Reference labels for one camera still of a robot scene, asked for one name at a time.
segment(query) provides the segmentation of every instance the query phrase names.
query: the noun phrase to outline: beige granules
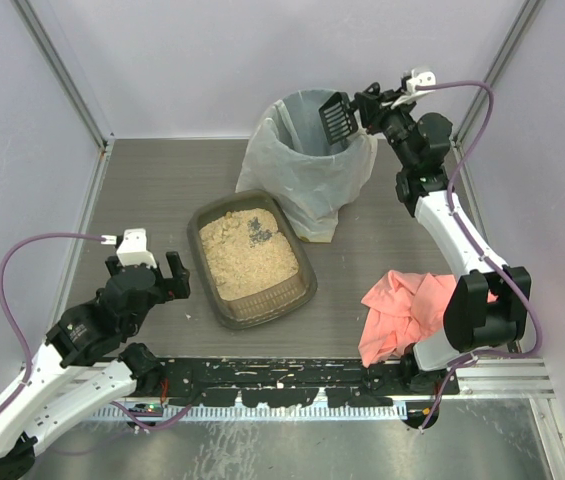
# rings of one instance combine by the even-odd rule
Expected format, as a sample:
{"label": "beige granules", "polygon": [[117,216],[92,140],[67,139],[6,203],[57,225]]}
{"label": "beige granules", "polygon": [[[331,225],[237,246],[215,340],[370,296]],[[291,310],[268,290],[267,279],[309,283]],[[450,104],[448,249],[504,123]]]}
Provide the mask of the beige granules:
{"label": "beige granules", "polygon": [[200,229],[204,253],[223,300],[237,300],[298,273],[288,240],[262,208],[229,212]]}

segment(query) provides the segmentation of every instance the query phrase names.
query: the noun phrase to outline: litter box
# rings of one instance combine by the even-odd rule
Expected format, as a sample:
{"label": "litter box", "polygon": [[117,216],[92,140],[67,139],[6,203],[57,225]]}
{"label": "litter box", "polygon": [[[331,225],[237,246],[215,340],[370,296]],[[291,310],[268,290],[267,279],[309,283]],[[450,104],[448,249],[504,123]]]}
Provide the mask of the litter box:
{"label": "litter box", "polygon": [[[224,300],[216,288],[200,238],[200,229],[228,212],[263,208],[273,214],[278,230],[286,237],[298,261],[298,273],[273,287],[239,298]],[[243,329],[281,317],[308,302],[318,288],[317,278],[302,244],[284,212],[265,191],[248,190],[216,200],[195,212],[188,226],[191,253],[218,321],[232,329]]]}

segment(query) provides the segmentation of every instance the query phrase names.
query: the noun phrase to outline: wood grain surface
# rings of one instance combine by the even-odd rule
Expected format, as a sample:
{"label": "wood grain surface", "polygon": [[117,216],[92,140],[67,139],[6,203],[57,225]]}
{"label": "wood grain surface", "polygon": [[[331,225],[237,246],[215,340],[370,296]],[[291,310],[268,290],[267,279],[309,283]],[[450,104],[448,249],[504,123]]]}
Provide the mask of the wood grain surface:
{"label": "wood grain surface", "polygon": [[[186,237],[193,212],[233,193],[246,140],[118,140],[89,231],[120,234],[143,227],[149,249],[180,252],[191,270],[191,297],[156,306],[133,341],[161,356],[357,357],[367,308],[360,300],[390,269],[449,273],[429,234],[395,194],[400,164],[380,142],[373,175],[340,211],[333,243],[305,244],[318,278],[315,297],[298,311],[243,331],[214,318]],[[93,297],[108,273],[111,247],[85,243],[69,305]]]}

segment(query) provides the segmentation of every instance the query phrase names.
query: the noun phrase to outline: pink cloth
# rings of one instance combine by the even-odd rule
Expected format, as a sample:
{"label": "pink cloth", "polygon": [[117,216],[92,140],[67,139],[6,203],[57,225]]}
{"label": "pink cloth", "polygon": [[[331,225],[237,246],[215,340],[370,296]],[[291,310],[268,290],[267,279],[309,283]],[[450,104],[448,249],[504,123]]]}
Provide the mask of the pink cloth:
{"label": "pink cloth", "polygon": [[402,356],[410,344],[440,330],[455,285],[453,275],[391,270],[382,277],[362,299],[370,309],[358,346],[364,366]]}

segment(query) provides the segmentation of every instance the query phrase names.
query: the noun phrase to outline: trash bag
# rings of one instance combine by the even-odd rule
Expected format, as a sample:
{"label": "trash bag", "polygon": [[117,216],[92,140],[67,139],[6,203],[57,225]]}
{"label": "trash bag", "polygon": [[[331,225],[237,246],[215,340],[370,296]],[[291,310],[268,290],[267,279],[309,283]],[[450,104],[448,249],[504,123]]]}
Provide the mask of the trash bag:
{"label": "trash bag", "polygon": [[332,240],[338,210],[358,197],[377,153],[377,139],[363,132],[328,144],[318,109],[333,93],[305,90],[271,105],[249,140],[235,188],[269,192],[309,242]]}

